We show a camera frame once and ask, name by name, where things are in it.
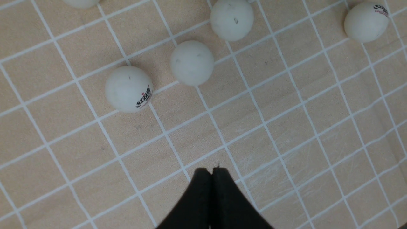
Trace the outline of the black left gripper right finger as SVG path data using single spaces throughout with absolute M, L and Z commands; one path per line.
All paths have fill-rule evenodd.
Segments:
M 226 168 L 212 173 L 211 229 L 272 229 L 246 199 Z

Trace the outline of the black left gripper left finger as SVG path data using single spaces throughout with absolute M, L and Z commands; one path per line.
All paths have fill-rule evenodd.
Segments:
M 197 168 L 191 182 L 158 229 L 208 229 L 212 175 Z

